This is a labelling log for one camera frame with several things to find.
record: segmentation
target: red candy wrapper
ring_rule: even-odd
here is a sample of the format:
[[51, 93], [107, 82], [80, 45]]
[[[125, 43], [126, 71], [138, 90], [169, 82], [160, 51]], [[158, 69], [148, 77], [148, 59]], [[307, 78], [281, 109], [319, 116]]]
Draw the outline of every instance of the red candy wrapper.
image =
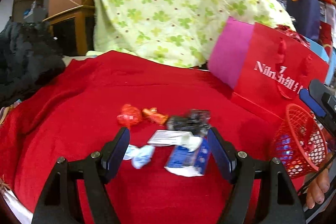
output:
[[284, 33], [285, 35], [295, 39], [296, 41], [300, 42], [302, 45], [304, 45], [307, 48], [310, 48], [310, 43], [305, 39], [305, 37], [297, 32], [294, 32], [291, 30], [288, 26], [285, 25], [277, 25], [275, 30]]
[[121, 113], [117, 116], [118, 123], [126, 126], [128, 129], [142, 121], [142, 115], [139, 109], [130, 104], [125, 104], [121, 108]]

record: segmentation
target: orange candy wrapper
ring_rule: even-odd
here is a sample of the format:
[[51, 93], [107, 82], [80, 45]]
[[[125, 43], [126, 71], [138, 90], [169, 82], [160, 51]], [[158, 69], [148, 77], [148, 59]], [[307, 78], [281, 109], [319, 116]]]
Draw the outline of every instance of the orange candy wrapper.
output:
[[152, 122], [158, 123], [161, 126], [168, 120], [168, 115], [158, 113], [156, 107], [152, 107], [150, 109], [144, 108], [142, 110], [142, 115]]

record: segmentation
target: navy bag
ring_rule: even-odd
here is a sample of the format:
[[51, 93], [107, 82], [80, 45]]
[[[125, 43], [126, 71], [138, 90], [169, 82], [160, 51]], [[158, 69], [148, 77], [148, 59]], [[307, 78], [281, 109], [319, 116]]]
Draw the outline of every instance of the navy bag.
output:
[[296, 31], [315, 41], [320, 33], [320, 3], [318, 0], [287, 0], [287, 12], [296, 19]]

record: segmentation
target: person's hand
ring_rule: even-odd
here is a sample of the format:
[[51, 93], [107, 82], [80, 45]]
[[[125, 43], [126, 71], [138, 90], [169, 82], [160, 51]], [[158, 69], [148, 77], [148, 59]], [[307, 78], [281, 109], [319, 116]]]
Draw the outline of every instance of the person's hand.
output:
[[[331, 159], [332, 153], [328, 153], [324, 161], [320, 165], [320, 169]], [[324, 194], [328, 192], [330, 187], [330, 181], [328, 176], [328, 169], [332, 163], [322, 171], [308, 186], [306, 203], [309, 209], [314, 208], [315, 203], [322, 204], [324, 201]]]

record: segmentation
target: green floral blanket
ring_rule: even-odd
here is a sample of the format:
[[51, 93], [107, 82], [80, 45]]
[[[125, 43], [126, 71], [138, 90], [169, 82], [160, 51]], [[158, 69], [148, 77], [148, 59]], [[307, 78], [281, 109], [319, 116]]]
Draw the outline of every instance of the green floral blanket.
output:
[[227, 18], [294, 28], [276, 0], [95, 0], [95, 52], [119, 51], [176, 67], [209, 58]]

